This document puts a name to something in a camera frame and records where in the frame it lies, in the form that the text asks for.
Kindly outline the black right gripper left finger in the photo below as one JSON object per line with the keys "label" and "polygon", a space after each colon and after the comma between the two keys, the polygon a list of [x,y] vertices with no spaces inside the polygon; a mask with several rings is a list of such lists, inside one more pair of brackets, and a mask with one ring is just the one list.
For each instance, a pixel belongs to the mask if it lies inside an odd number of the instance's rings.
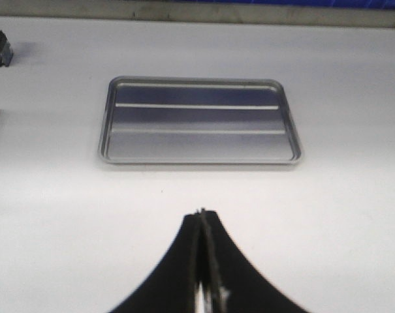
{"label": "black right gripper left finger", "polygon": [[201,221],[186,215],[166,254],[150,275],[112,312],[194,312]]}

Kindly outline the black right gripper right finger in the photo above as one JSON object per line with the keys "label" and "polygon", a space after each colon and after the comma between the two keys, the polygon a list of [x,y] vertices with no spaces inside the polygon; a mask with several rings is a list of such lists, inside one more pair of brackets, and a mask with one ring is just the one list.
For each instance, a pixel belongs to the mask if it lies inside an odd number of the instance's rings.
{"label": "black right gripper right finger", "polygon": [[305,312],[249,262],[217,213],[202,212],[202,289],[206,312]]}

